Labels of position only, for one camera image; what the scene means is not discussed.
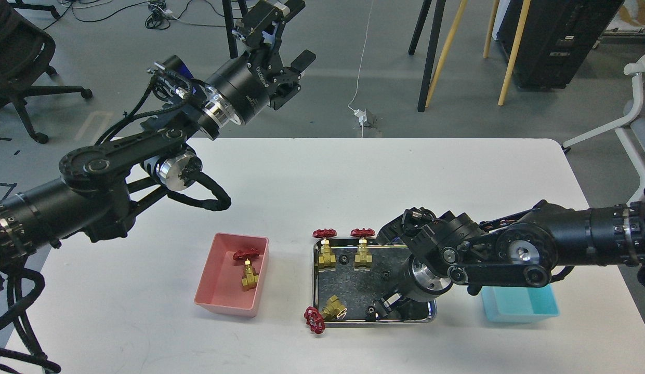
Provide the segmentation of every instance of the black metal plate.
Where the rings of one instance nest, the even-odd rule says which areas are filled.
[[[436,316],[435,301],[430,303],[410,301],[403,308],[388,315],[386,319],[367,322],[366,308],[394,289],[398,271],[411,253],[404,244],[380,246],[372,239],[368,239],[373,265],[369,270],[364,268],[356,270],[354,258],[358,239],[334,237],[329,240],[332,253],[336,254],[335,268],[318,271],[316,259],[321,248],[320,241],[313,247],[313,306],[320,310],[332,295],[336,295],[348,308],[348,312],[342,321],[325,322],[327,326],[430,322]],[[347,256],[348,261],[342,261],[342,256]]]

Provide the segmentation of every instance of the brass valve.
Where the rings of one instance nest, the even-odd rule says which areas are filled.
[[[338,296],[332,295],[331,298],[327,300],[327,304],[324,306],[324,308],[322,308],[320,312],[322,313],[325,321],[334,321],[344,319],[344,317],[346,317],[346,313],[348,312],[348,308],[346,308],[346,306],[341,303],[341,300],[339,300]]]
[[[327,228],[323,230],[316,230],[313,232],[313,237],[321,238],[320,253],[318,254],[318,270],[324,268],[336,268],[336,255],[332,253],[332,247],[329,244],[329,238],[336,236],[336,230]]]
[[[244,275],[241,277],[241,285],[244,288],[244,291],[248,291],[249,289],[258,286],[259,277],[260,274],[255,271],[253,265],[251,265],[251,261],[246,259],[246,261],[244,261]]]
[[[368,251],[368,240],[366,237],[375,236],[375,231],[373,229],[358,229],[352,230],[350,233],[352,237],[358,237],[360,239],[357,244],[357,253],[355,253],[355,268],[370,268],[373,265],[373,256]]]
[[[318,269],[335,268],[336,255],[332,253],[332,247],[329,245],[329,239],[322,239],[322,248],[318,255]]]

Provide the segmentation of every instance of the screw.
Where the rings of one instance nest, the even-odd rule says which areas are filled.
[[[443,252],[443,258],[444,258],[444,259],[445,259],[445,261],[447,261],[448,263],[455,263],[455,262],[456,262],[456,253],[454,253],[454,250],[453,250],[453,249],[446,249],[446,250]]]
[[[87,163],[87,170],[89,172],[100,172],[110,167],[109,161],[102,158],[92,159]]]
[[[170,130],[167,131],[165,134],[168,138],[179,138],[182,135],[181,130],[178,130],[176,128],[171,128]]]

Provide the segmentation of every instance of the wooden leg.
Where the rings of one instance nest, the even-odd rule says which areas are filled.
[[[519,16],[519,25],[517,26],[517,33],[514,36],[514,44],[512,45],[512,52],[509,53],[509,63],[507,64],[507,73],[505,73],[505,80],[503,81],[503,89],[500,91],[500,99],[498,105],[505,104],[505,97],[507,96],[507,89],[509,83],[512,81],[512,73],[514,72],[514,65],[517,62],[517,55],[519,54],[519,47],[521,38],[523,36],[523,29],[526,25],[526,18],[528,17],[528,9],[530,9],[531,0],[523,0],[523,7]]]
[[[440,73],[443,70],[443,66],[445,66],[446,57],[449,53],[449,49],[451,48],[451,43],[454,41],[454,36],[456,35],[456,31],[458,29],[458,24],[460,24],[460,19],[463,17],[463,11],[465,10],[465,5],[467,3],[468,3],[468,0],[460,0],[458,11],[456,12],[456,16],[454,17],[454,22],[451,24],[451,29],[449,30],[449,34],[447,34],[445,45],[443,46],[443,51],[441,52],[440,59],[438,61],[438,66],[436,66],[436,72],[433,74],[433,79],[431,81],[431,85],[429,86],[429,94],[426,97],[427,108],[431,103],[431,98],[433,97],[433,91],[436,89],[436,85],[438,84],[438,78],[440,77]]]
[[[498,3],[500,0],[493,0],[493,10],[491,10],[491,19],[489,19],[489,30],[486,32],[486,41],[484,42],[484,58],[489,56],[489,47],[491,45],[491,34],[493,34],[493,25],[495,16],[498,14]]]

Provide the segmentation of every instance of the black cable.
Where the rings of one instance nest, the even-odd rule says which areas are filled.
[[[184,105],[188,104],[188,102],[191,100],[191,97],[192,97],[191,92],[192,92],[193,87],[192,87],[191,81],[189,81],[187,78],[185,78],[184,76],[182,76],[181,74],[179,74],[179,73],[177,73],[175,71],[166,70],[163,73],[168,75],[168,76],[170,76],[170,77],[172,77],[172,78],[179,79],[180,81],[182,81],[186,85],[186,91],[188,93],[186,95],[184,95],[183,99],[180,102],[178,102],[177,104],[175,104],[173,106],[169,106],[167,108],[158,109],[156,111],[150,111],[150,112],[144,112],[144,113],[140,113],[140,114],[135,114],[137,109],[139,109],[142,106],[142,104],[144,104],[144,101],[147,99],[147,96],[149,95],[149,92],[151,92],[151,90],[153,88],[152,82],[154,82],[154,79],[158,78],[158,76],[156,74],[154,74],[154,76],[151,78],[151,81],[149,82],[149,86],[147,87],[146,91],[144,92],[144,95],[142,96],[142,99],[137,104],[137,106],[133,109],[133,111],[131,111],[127,116],[125,116],[124,119],[122,119],[121,121],[119,121],[115,125],[111,126],[106,132],[104,132],[103,135],[101,135],[101,137],[98,138],[98,140],[96,140],[96,145],[99,145],[99,144],[105,143],[105,142],[109,142],[110,140],[112,140],[112,138],[114,138],[116,136],[116,134],[119,134],[119,132],[123,128],[125,128],[126,126],[128,126],[130,123],[132,123],[135,120],[138,120],[138,119],[144,118],[144,117],[158,116],[159,114],[165,114],[165,113],[169,113],[169,112],[172,112],[172,111],[176,111],[177,109],[180,109]]]
[[[43,31],[46,31],[50,26],[52,26],[52,24],[58,23],[58,22],[59,22],[59,19],[62,19],[62,18],[63,18],[63,16],[65,16],[65,15],[66,15],[66,13],[68,12],[68,10],[70,10],[72,7],[73,7],[73,4],[71,3],[71,5],[68,5],[68,8],[66,8],[66,10],[64,10],[64,11],[63,11],[63,14],[61,14],[61,17],[59,17],[58,19],[55,19],[53,23],[48,24],[48,25],[47,25],[47,26],[45,26],[45,28],[43,28],[42,30],[43,30]]]
[[[61,372],[61,367],[54,362],[46,359],[39,359],[26,353],[11,351],[7,350],[6,348],[0,348],[0,356],[8,359],[20,360],[21,362],[26,362],[28,364],[38,365],[52,372]]]
[[[26,258],[23,261],[22,267],[26,265]],[[22,277],[17,277],[16,282],[14,284],[14,289],[15,289],[15,298],[16,300],[20,301],[23,296],[22,296]],[[45,352],[40,346],[40,343],[38,343],[38,339],[35,337],[35,333],[33,332],[33,328],[31,325],[31,322],[29,322],[29,317],[27,317],[27,313],[24,312],[20,315],[20,320],[21,320],[21,327],[24,329],[26,339],[22,339],[22,342],[26,345],[27,342],[26,340],[29,341],[29,344],[32,346],[32,349],[30,352],[32,355],[35,355],[36,357],[39,358],[47,358],[47,355],[45,355]],[[20,321],[17,319],[14,321],[14,325],[19,324]]]
[[[8,280],[6,281],[6,300],[8,300],[8,308],[13,306],[15,304],[15,289],[16,289],[16,284],[21,282],[21,278],[17,280],[17,277],[15,275],[9,275]],[[13,326],[15,326],[15,331],[18,333],[18,336],[20,336],[20,339],[22,343],[24,343],[24,346],[26,347],[27,351],[31,353],[32,355],[38,355],[42,353],[42,350],[40,349],[40,345],[38,344],[37,341],[35,341],[35,337],[29,336],[27,331],[25,331],[25,328],[22,326],[22,323],[20,321],[20,316],[18,315],[13,319]]]
[[[10,372],[11,374],[20,374],[20,372],[16,371],[12,367],[6,366],[4,364],[0,364],[0,370],[3,370],[5,372]]]
[[[72,10],[71,10],[71,12],[73,13],[73,17],[75,17],[75,19],[77,19],[78,21],[80,21],[80,22],[86,22],[86,23],[93,23],[93,22],[100,22],[100,21],[104,21],[104,20],[108,19],[109,17],[112,17],[113,15],[117,14],[117,13],[118,13],[118,12],[120,12],[121,10],[128,9],[128,8],[131,8],[131,7],[137,7],[137,5],[147,4],[147,3],[148,3],[148,2],[139,2],[139,3],[132,4],[132,5],[128,5],[128,6],[126,6],[126,7],[121,8],[120,10],[117,10],[117,11],[116,11],[116,12],[114,12],[113,14],[110,14],[109,16],[107,16],[107,17],[103,17],[103,18],[101,18],[101,19],[91,19],[91,20],[89,20],[89,19],[79,19],[79,18],[77,18],[77,15],[75,14],[75,8],[72,8],[72,7],[71,7],[71,9],[72,9]]]
[[[214,5],[212,3],[208,2],[207,0],[203,0],[203,1],[206,2],[207,4],[211,5],[211,9],[214,10],[215,14],[218,14],[221,17],[225,18],[225,16],[223,14],[221,14],[220,12],[218,12],[216,10],[216,8],[214,7]],[[186,7],[184,8],[184,10],[181,11],[181,13],[179,14],[179,17],[177,17],[177,18],[181,18],[181,16],[184,15],[184,12],[186,12],[186,10],[189,9],[189,5],[191,5],[192,2],[193,2],[193,0],[189,0],[186,3]],[[223,26],[223,25],[215,25],[215,24],[193,24],[193,25],[194,26],[213,26],[214,28],[219,28],[219,27],[220,28],[225,28],[225,26]]]
[[[142,94],[142,97],[135,105],[135,108],[133,108],[129,114],[126,114],[126,116],[124,116],[123,119],[121,119],[114,125],[110,126],[108,130],[106,130],[102,135],[100,135],[100,137],[98,138],[98,140],[96,140],[96,143],[94,145],[100,145],[101,143],[108,141],[108,138],[109,139],[113,138],[114,135],[118,134],[118,132],[120,132],[123,128],[125,128],[129,123],[133,121],[132,120],[133,116],[135,115],[135,113],[137,113],[137,111],[140,110],[144,102],[149,97],[149,92],[151,92],[151,89],[156,84],[156,79],[157,79],[156,74],[151,76],[151,80],[149,80],[149,85],[147,86],[147,89],[144,90],[144,94]]]
[[[560,273],[551,277],[551,283],[565,279],[565,277],[567,277],[567,275],[569,275],[572,270],[574,270],[574,266],[565,266],[562,270],[560,270]]]
[[[27,296],[21,298],[21,300],[18,300],[13,306],[8,308],[8,311],[0,317],[0,330],[13,322],[18,315],[26,312],[27,308],[33,304],[33,301],[40,296],[40,293],[45,288],[45,279],[39,272],[31,269],[22,269],[20,275],[34,282],[33,289],[29,291]]]
[[[144,27],[150,30],[166,30],[170,28],[170,20],[163,13],[167,9],[165,0],[149,0],[151,14],[144,20]]]
[[[0,356],[21,360],[22,362],[29,364],[39,365],[47,372],[60,372],[61,367],[59,365],[47,360],[47,355],[41,349],[26,315],[26,309],[33,304],[33,301],[35,301],[45,288],[45,279],[39,272],[25,269],[24,265],[25,260],[16,268],[11,268],[10,270],[5,271],[6,274],[8,274],[8,288],[6,294],[6,298],[8,300],[8,311],[0,317],[0,330],[6,327],[10,322],[13,322],[20,339],[32,355],[0,348]],[[21,290],[21,282],[23,279],[29,279],[33,282],[33,289],[25,298],[23,298]],[[7,372],[16,372],[12,368],[2,364],[0,364],[0,369]]]
[[[186,177],[203,185],[203,187],[211,191],[217,199],[204,199],[203,201],[199,201],[198,199],[194,199],[174,191],[167,193],[168,198],[188,206],[194,206],[196,208],[203,208],[211,211],[221,211],[230,208],[232,199],[230,199],[230,196],[225,192],[223,187],[216,183],[216,181],[211,177],[201,171],[192,172],[189,175],[186,175]]]

